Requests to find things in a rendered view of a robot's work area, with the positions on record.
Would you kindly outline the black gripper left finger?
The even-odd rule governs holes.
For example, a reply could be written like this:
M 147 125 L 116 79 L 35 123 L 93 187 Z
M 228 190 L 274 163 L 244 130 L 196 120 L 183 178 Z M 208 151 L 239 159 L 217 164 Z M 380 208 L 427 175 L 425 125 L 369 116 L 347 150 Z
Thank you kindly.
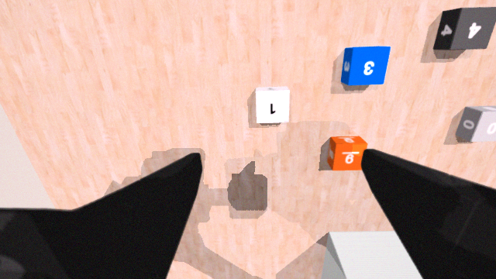
M 202 175 L 200 153 L 75 209 L 0 208 L 0 270 L 53 279 L 167 279 Z

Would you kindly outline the blue block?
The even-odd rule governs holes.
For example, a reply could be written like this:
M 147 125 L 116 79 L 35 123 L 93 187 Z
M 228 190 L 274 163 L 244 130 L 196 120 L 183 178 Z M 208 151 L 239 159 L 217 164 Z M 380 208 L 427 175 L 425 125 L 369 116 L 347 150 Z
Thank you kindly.
M 349 86 L 384 84 L 390 51 L 390 46 L 346 46 L 341 83 Z

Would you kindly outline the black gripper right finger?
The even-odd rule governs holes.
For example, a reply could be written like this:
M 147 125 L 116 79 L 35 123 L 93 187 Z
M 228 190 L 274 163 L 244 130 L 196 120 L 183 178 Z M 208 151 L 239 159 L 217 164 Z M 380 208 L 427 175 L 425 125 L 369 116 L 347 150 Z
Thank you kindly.
M 496 279 L 496 188 L 375 149 L 360 166 L 423 279 Z

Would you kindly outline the orange digit block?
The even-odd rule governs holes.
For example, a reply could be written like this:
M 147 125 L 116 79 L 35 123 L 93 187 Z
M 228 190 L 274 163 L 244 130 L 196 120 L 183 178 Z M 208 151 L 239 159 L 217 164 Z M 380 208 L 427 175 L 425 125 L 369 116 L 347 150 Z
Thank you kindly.
M 332 136 L 328 163 L 332 171 L 361 171 L 363 151 L 367 142 L 360 136 Z

